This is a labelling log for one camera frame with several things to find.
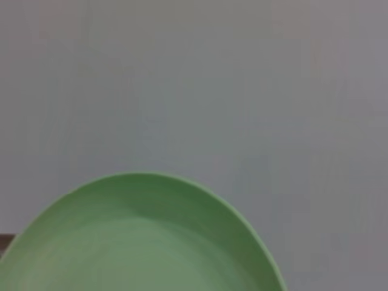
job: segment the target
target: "white backdrop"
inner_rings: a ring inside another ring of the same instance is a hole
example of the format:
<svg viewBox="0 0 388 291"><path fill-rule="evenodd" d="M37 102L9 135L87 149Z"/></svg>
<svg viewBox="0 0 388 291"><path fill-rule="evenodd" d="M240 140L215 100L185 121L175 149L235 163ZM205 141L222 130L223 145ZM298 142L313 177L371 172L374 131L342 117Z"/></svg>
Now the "white backdrop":
<svg viewBox="0 0 388 291"><path fill-rule="evenodd" d="M101 175L179 174L290 290L388 286L388 4L2 0L0 233Z"/></svg>

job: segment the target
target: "green plate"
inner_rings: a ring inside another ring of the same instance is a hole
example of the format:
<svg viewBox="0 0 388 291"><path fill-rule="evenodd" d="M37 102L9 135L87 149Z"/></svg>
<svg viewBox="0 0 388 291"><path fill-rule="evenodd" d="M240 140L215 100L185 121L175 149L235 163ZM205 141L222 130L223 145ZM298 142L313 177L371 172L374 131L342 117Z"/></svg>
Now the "green plate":
<svg viewBox="0 0 388 291"><path fill-rule="evenodd" d="M116 175L64 196L0 261L6 291L285 291L255 231L178 178Z"/></svg>

